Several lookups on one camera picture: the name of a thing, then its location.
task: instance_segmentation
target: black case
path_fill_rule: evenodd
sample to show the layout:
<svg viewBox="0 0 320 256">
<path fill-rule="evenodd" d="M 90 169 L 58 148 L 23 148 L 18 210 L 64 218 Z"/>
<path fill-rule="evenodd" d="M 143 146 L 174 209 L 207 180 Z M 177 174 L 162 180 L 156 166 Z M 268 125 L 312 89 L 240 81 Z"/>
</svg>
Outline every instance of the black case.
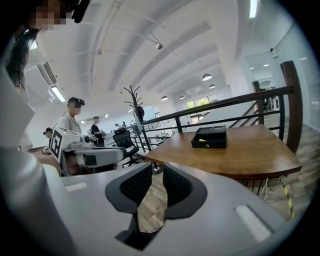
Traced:
<svg viewBox="0 0 320 256">
<path fill-rule="evenodd" d="M 199 128 L 191 140 L 193 148 L 200 149 L 226 149 L 227 133 L 226 126 L 214 126 Z"/>
</svg>

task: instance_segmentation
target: desk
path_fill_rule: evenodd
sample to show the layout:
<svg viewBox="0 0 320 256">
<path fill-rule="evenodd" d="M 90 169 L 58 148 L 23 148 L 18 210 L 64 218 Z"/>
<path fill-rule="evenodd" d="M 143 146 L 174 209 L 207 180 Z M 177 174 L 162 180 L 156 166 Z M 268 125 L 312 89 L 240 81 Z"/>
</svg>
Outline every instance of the desk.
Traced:
<svg viewBox="0 0 320 256">
<path fill-rule="evenodd" d="M 262 124 L 228 128 L 226 149 L 193 148 L 195 132 L 178 133 L 144 157 L 158 164 L 172 162 L 235 180 L 278 178 L 300 171 L 290 149 Z"/>
</svg>

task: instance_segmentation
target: black coat stand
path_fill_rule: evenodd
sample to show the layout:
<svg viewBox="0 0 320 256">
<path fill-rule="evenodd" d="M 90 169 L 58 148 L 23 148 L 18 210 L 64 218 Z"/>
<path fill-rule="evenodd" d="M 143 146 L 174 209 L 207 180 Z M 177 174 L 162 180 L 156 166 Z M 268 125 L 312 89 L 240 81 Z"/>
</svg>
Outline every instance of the black coat stand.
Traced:
<svg viewBox="0 0 320 256">
<path fill-rule="evenodd" d="M 143 133 L 143 136 L 144 136 L 144 140 L 145 140 L 146 146 L 147 146 L 147 148 L 148 148 L 148 150 L 149 150 L 149 152 L 150 152 L 152 149 L 151 149 L 151 146 L 150 146 L 149 141 L 148 141 L 148 137 L 147 137 L 147 134 L 146 134 L 146 131 L 145 131 L 145 127 L 144 127 L 144 125 L 143 125 L 143 120 L 142 120 L 142 118 L 140 117 L 139 111 L 138 111 L 138 106 L 140 106 L 140 105 L 143 103 L 143 102 L 138 103 L 138 101 L 141 100 L 141 97 L 137 100 L 138 93 L 137 93 L 136 91 L 137 91 L 139 88 L 140 88 L 140 86 L 133 91 L 131 85 L 130 85 L 130 90 L 124 87 L 124 89 L 126 89 L 126 90 L 130 93 L 130 95 L 131 95 L 131 97 L 132 97 L 132 101 L 133 101 L 133 102 L 131 102 L 131 101 L 125 101 L 124 103 L 130 103 L 129 106 L 133 107 L 133 110 L 134 110 L 135 115 L 139 118 L 139 121 L 140 121 L 141 127 L 142 127 L 142 133 Z M 139 135 L 139 139 L 140 139 L 141 146 L 142 146 L 143 149 L 144 149 L 144 145 L 142 144 L 140 135 Z M 157 175 L 157 174 L 160 174 L 160 173 L 162 173 L 162 172 L 163 172 L 163 168 L 160 168 L 160 167 L 157 165 L 156 162 L 153 162 L 152 174 Z"/>
</svg>

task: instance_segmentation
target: office chair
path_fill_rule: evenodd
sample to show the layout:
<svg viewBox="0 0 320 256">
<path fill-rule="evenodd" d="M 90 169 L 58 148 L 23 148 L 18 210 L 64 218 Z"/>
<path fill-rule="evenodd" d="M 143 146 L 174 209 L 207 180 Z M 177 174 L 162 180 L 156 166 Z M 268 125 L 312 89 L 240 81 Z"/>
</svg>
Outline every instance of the office chair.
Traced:
<svg viewBox="0 0 320 256">
<path fill-rule="evenodd" d="M 129 166 L 131 166 L 132 164 L 138 164 L 137 160 L 143 158 L 143 156 L 138 158 L 133 158 L 133 155 L 139 151 L 139 148 L 133 144 L 133 142 L 131 141 L 130 132 L 125 128 L 120 128 L 119 130 L 115 130 L 113 139 L 119 148 L 128 149 L 130 147 L 133 147 L 132 150 L 126 153 L 126 156 L 130 157 L 130 161 L 124 163 L 122 167 L 124 167 L 127 164 L 129 164 Z"/>
</svg>

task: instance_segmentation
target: fluorescent light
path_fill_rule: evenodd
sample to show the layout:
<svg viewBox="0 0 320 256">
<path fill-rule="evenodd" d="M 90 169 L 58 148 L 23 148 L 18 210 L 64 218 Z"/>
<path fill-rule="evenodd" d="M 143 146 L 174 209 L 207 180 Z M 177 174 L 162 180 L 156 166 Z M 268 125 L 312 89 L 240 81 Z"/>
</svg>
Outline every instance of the fluorescent light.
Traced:
<svg viewBox="0 0 320 256">
<path fill-rule="evenodd" d="M 258 6 L 258 0 L 250 0 L 250 13 L 249 13 L 250 19 L 253 19 L 254 17 L 256 17 L 257 6 Z"/>
<path fill-rule="evenodd" d="M 56 86 L 53 86 L 51 87 L 51 90 L 53 91 L 53 93 L 58 97 L 58 99 L 61 101 L 61 102 L 65 102 L 65 98 L 62 96 L 62 94 L 60 93 L 58 87 Z"/>
<path fill-rule="evenodd" d="M 38 48 L 38 44 L 36 41 L 34 41 L 34 43 L 29 47 L 29 50 L 33 50 L 33 49 L 36 49 Z"/>
<path fill-rule="evenodd" d="M 204 74 L 203 77 L 202 77 L 202 81 L 207 81 L 207 80 L 209 80 L 209 79 L 211 79 L 211 78 L 212 78 L 212 75 L 210 75 L 210 74 Z"/>
</svg>

